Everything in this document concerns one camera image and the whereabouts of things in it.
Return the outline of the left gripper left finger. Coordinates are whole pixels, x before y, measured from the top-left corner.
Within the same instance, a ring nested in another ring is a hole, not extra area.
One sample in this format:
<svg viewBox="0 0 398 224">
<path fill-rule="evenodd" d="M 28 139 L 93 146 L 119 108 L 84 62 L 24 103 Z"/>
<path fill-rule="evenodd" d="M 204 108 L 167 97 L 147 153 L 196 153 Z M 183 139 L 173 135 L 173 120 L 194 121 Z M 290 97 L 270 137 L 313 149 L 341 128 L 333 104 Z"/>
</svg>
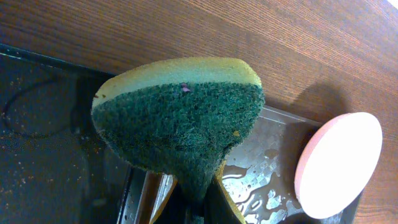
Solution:
<svg viewBox="0 0 398 224">
<path fill-rule="evenodd" d="M 176 178 L 163 175 L 149 223 L 184 223 L 186 206 L 187 201 Z"/>
</svg>

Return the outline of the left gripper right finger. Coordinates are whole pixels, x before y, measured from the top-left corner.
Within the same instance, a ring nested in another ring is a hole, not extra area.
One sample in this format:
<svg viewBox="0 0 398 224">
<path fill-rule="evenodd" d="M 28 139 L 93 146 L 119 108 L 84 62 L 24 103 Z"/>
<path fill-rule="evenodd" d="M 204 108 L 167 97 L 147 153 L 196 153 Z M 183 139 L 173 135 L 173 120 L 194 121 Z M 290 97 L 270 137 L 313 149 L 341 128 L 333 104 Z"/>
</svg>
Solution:
<svg viewBox="0 0 398 224">
<path fill-rule="evenodd" d="M 238 210 L 222 183 L 226 162 L 217 168 L 204 199 L 205 224 L 245 224 L 242 213 Z"/>
</svg>

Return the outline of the green yellow sponge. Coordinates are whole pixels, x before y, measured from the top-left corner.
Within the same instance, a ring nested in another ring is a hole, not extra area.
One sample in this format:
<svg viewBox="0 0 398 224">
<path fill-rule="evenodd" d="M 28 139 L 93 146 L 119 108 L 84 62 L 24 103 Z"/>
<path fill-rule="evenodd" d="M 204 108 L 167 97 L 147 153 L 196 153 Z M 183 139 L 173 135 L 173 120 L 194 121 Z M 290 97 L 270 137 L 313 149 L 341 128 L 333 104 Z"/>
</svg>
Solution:
<svg viewBox="0 0 398 224">
<path fill-rule="evenodd" d="M 243 60 L 185 57 L 124 72 L 95 93 L 96 132 L 132 166 L 173 175 L 200 203 L 232 148 L 251 133 L 265 99 Z"/>
</svg>

